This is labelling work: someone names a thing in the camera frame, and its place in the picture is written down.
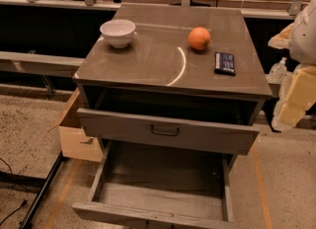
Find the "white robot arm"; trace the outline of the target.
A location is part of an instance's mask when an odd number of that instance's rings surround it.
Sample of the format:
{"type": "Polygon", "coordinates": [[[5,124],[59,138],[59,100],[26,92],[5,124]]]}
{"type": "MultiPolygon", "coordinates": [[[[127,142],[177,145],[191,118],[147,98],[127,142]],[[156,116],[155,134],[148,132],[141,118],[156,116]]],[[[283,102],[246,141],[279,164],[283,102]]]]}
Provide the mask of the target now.
{"type": "Polygon", "coordinates": [[[281,75],[281,69],[271,69],[268,76],[270,83],[281,76],[272,127],[284,131],[296,127],[316,103],[316,0],[311,0],[292,24],[272,37],[268,46],[288,49],[290,58],[299,62],[293,72],[281,75]]]}

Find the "white and yellow gripper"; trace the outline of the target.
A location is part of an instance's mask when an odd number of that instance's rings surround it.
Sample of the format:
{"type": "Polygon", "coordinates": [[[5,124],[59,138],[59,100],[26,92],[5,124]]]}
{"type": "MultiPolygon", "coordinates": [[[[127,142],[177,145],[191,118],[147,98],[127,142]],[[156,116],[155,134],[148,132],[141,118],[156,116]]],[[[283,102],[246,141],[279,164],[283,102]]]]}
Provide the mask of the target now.
{"type": "Polygon", "coordinates": [[[296,127],[316,103],[316,66],[299,64],[281,81],[272,127],[284,131],[296,127]]]}

